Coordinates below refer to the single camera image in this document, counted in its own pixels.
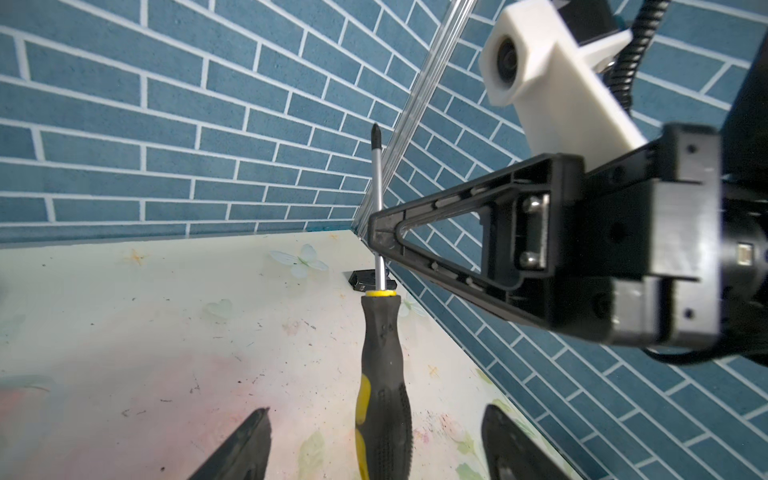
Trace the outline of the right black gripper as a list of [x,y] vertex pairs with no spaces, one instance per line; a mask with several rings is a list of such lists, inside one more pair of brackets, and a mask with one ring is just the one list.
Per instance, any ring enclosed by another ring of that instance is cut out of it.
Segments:
[[[667,10],[646,1],[601,78],[629,115],[640,63]],[[579,45],[598,1],[569,3]],[[760,53],[720,129],[668,123],[661,135],[586,170],[557,281],[556,325],[691,365],[767,361],[767,56]]]

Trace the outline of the black stapler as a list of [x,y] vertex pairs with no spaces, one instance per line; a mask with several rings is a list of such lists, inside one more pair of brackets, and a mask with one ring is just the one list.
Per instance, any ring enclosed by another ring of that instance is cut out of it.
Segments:
[[[391,276],[390,270],[385,269],[386,286],[384,290],[396,290],[397,282]],[[379,291],[377,287],[376,271],[374,269],[355,270],[349,274],[348,283],[353,290],[358,292]]]

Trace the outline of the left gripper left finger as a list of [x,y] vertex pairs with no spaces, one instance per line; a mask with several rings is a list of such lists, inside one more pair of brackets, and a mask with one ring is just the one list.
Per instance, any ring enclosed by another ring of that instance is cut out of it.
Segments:
[[254,410],[190,480],[264,480],[272,440],[269,408]]

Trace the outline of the black yellow screwdriver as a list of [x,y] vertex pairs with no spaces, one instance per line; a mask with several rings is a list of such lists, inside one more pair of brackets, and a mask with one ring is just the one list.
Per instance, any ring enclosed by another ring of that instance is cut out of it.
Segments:
[[374,289],[361,299],[366,328],[355,408],[358,468],[363,479],[407,479],[413,433],[398,332],[401,297],[387,287],[383,257],[374,259]]

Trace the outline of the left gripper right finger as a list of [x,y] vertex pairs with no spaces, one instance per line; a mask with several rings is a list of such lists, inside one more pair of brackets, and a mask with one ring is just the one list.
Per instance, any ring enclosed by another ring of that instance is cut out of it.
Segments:
[[498,406],[486,406],[481,435],[491,480],[566,480],[568,476]]

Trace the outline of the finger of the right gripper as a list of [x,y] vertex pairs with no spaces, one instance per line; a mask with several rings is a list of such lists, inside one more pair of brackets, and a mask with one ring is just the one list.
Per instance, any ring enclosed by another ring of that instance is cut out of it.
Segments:
[[378,254],[497,317],[553,327],[584,160],[542,154],[371,215]]

